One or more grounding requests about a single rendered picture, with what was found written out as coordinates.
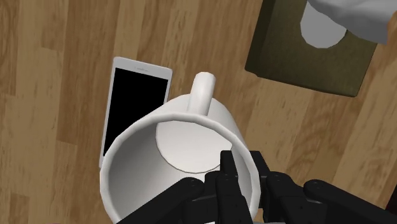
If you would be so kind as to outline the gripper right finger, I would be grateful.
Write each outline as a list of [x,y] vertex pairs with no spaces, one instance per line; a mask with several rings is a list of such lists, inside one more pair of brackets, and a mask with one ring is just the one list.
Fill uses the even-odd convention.
[[285,224],[397,224],[397,215],[319,179],[297,185],[271,171],[259,151],[251,156],[260,175],[263,220]]

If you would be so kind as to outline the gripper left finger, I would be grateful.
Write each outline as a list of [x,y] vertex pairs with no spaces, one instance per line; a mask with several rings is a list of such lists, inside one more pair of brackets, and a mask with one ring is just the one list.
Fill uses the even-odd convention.
[[117,224],[253,224],[231,151],[205,181],[183,178]]

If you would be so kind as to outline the white mug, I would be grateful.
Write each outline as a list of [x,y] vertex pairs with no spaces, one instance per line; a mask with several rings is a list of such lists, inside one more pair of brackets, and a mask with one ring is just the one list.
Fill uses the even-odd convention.
[[100,171],[101,197],[113,223],[182,178],[204,180],[219,169],[223,150],[232,152],[241,193],[256,216],[258,170],[232,115],[212,96],[215,83],[213,74],[198,73],[189,94],[166,102],[113,141]]

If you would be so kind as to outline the white smartphone with black screen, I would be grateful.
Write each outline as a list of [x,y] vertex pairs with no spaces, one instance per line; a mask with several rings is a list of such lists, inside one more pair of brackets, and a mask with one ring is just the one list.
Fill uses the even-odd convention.
[[167,102],[171,80],[170,68],[124,57],[113,59],[99,166],[117,136]]

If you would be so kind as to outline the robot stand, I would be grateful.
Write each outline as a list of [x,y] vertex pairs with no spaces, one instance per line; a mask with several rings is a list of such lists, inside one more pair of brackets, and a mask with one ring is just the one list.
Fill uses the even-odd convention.
[[301,35],[306,0],[263,0],[245,69],[260,78],[319,92],[357,96],[376,43],[348,32],[318,49]]

